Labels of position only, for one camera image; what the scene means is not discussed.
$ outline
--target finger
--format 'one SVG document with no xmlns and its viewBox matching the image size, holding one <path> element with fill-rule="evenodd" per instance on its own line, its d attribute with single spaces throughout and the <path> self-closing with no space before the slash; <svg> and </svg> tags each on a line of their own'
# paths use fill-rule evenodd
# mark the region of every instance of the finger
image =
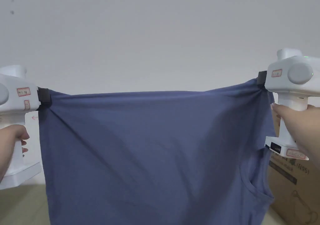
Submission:
<svg viewBox="0 0 320 225">
<path fill-rule="evenodd" d="M 276 103 L 272 104 L 272 109 L 283 119 L 285 119 L 286 117 L 288 117 L 290 114 L 292 114 L 293 110 L 290 109 L 287 106 L 283 106 L 283 105 L 278 105 Z"/>
<path fill-rule="evenodd" d="M 6 130 L 9 130 L 10 132 L 13 132 L 15 137 L 18 140 L 27 140 L 29 139 L 29 134 L 25 128 L 25 126 L 22 125 L 11 125 L 5 128 Z"/>
</svg>

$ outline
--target blue t-shirt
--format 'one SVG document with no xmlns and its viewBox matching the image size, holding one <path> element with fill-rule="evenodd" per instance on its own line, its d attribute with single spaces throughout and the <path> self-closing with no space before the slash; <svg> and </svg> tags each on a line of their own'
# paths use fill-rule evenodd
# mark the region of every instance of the blue t-shirt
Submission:
<svg viewBox="0 0 320 225">
<path fill-rule="evenodd" d="M 66 95 L 39 112 L 51 225 L 260 225 L 271 93 Z"/>
</svg>

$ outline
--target red label sticker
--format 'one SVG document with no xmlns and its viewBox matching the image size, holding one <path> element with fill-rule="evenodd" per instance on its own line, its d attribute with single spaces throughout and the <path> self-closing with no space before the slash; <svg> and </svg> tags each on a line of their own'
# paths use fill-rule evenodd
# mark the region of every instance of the red label sticker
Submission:
<svg viewBox="0 0 320 225">
<path fill-rule="evenodd" d="M 30 88 L 18 88 L 17 89 L 18 96 L 25 96 L 25 95 L 31 95 Z"/>
<path fill-rule="evenodd" d="M 282 69 L 279 70 L 273 70 L 271 77 L 280 77 L 282 75 Z"/>
<path fill-rule="evenodd" d="M 304 155 L 302 152 L 294 149 L 288 149 L 287 150 L 287 156 L 299 158 L 299 159 L 306 159 L 306 155 Z"/>
<path fill-rule="evenodd" d="M 30 110 L 30 102 L 29 100 L 24 101 L 24 110 Z"/>
</svg>

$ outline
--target hand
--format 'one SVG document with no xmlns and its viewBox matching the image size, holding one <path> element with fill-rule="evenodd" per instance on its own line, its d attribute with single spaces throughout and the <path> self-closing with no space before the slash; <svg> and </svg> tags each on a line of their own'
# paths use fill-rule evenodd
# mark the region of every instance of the hand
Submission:
<svg viewBox="0 0 320 225">
<path fill-rule="evenodd" d="M 22 125 L 11 125 L 0 129 L 0 181 L 6 173 L 13 154 L 14 144 L 16 141 L 22 141 L 22 145 L 27 143 L 24 140 L 29 139 L 27 130 Z"/>
<path fill-rule="evenodd" d="M 299 150 L 320 169 L 320 108 L 308 105 L 306 110 L 298 112 L 272 104 L 272 109 L 284 120 Z"/>
</svg>

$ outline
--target cardboard box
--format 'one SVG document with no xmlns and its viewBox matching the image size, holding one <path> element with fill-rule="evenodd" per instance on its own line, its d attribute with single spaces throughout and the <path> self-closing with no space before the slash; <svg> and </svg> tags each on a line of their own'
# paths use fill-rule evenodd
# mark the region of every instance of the cardboard box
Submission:
<svg viewBox="0 0 320 225">
<path fill-rule="evenodd" d="M 273 113 L 277 135 L 279 118 Z M 320 170 L 310 161 L 272 153 L 268 179 L 275 196 L 271 207 L 290 225 L 320 224 Z"/>
</svg>

